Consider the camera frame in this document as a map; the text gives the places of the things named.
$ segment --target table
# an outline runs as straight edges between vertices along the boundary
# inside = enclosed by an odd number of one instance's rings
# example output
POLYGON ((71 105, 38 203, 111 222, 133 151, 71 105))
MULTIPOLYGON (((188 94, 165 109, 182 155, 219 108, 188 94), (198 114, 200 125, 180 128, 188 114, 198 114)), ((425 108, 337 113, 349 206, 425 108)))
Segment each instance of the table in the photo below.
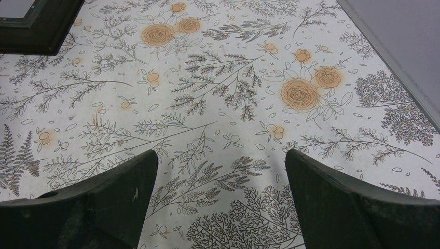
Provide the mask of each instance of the table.
POLYGON ((296 148, 438 199, 438 139, 334 1, 86 0, 55 57, 0 55, 0 198, 154 149, 139 248, 305 248, 296 148))

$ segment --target table surface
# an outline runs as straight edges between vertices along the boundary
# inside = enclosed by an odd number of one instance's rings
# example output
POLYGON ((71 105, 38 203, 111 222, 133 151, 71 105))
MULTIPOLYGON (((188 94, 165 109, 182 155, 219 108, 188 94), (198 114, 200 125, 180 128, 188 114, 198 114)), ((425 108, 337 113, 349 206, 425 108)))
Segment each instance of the table surface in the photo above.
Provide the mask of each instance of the table surface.
POLYGON ((86 0, 55 57, 0 55, 0 199, 154 149, 139 248, 305 248, 284 169, 438 199, 439 136, 334 1, 86 0))

